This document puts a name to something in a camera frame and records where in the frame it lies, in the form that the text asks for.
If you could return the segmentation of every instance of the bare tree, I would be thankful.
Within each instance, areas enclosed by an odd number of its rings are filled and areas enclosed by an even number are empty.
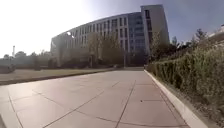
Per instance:
[[[4,59],[9,59],[9,58],[10,58],[9,54],[4,55]]]
[[[114,33],[102,38],[102,59],[109,64],[122,63],[124,51]]]
[[[200,41],[202,41],[202,40],[207,38],[207,32],[202,31],[202,29],[198,29],[196,34],[195,34],[195,36],[197,38],[196,40],[198,42],[200,42]]]
[[[177,37],[174,36],[173,39],[172,39],[172,44],[175,46],[175,47],[178,47],[179,46],[179,43],[177,42]]]
[[[94,61],[98,64],[99,51],[101,47],[102,36],[97,33],[92,33],[88,37],[88,48],[90,55],[94,56]]]

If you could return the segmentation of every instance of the curb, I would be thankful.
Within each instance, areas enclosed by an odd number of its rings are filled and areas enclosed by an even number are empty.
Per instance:
[[[115,69],[106,70],[106,71],[98,71],[98,72],[96,71],[96,72],[68,74],[68,75],[61,75],[61,76],[47,76],[47,77],[40,77],[40,78],[0,81],[0,86],[1,85],[9,85],[9,84],[17,84],[17,83],[25,83],[25,82],[33,82],[33,81],[40,81],[40,80],[57,79],[57,78],[64,78],[64,77],[70,77],[70,76],[80,76],[80,75],[87,75],[87,74],[94,74],[94,73],[110,72],[110,71],[115,71]]]
[[[180,99],[178,99],[171,91],[169,91],[161,82],[159,82],[153,75],[148,71],[144,70],[153,81],[159,86],[163,93],[167,96],[170,102],[174,105],[181,117],[191,128],[209,128],[194,112],[185,105]]]
[[[2,120],[2,116],[0,115],[0,128],[6,128],[4,121]]]

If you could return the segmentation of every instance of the shrub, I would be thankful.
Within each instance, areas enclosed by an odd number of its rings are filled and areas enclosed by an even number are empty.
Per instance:
[[[224,106],[224,48],[196,49],[183,57],[150,63],[149,72],[215,110]]]

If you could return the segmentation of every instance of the tree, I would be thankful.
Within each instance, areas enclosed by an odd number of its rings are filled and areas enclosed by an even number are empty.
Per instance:
[[[153,41],[150,45],[149,61],[158,60],[162,57],[173,54],[176,51],[176,46],[162,41],[161,32],[153,34]]]
[[[196,35],[196,38],[197,38],[196,40],[198,42],[207,38],[207,32],[202,31],[202,29],[197,29],[197,32],[196,32],[195,35]]]
[[[120,47],[115,33],[105,35],[101,42],[102,60],[108,64],[121,64],[125,52]]]
[[[104,36],[93,33],[88,38],[88,47],[92,61],[96,65],[100,58],[107,64],[116,64],[122,61],[122,50],[114,33]]]
[[[97,33],[92,33],[88,37],[89,53],[92,57],[92,61],[94,61],[94,63],[96,63],[96,64],[98,64],[99,50],[100,50],[101,42],[102,42],[101,39],[102,39],[102,37]]]
[[[31,57],[32,57],[32,61],[33,61],[33,68],[34,68],[34,70],[40,70],[40,64],[39,64],[39,60],[38,60],[37,54],[35,52],[33,52],[31,54]]]
[[[26,53],[23,51],[19,51],[15,54],[15,58],[24,58],[26,57]]]
[[[179,46],[179,44],[177,43],[177,37],[176,37],[176,36],[173,37],[173,39],[172,39],[172,44],[173,44],[174,46],[176,46],[176,47]]]
[[[65,35],[61,35],[59,37],[59,42],[57,44],[58,46],[58,52],[59,52],[59,62],[62,62],[62,57],[66,48],[66,44],[64,43],[66,41]]]
[[[4,59],[9,59],[9,58],[10,58],[10,56],[8,54],[4,55]]]

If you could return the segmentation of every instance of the paved walkway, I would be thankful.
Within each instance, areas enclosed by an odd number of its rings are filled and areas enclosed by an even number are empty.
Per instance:
[[[144,71],[0,87],[7,128],[188,128]]]

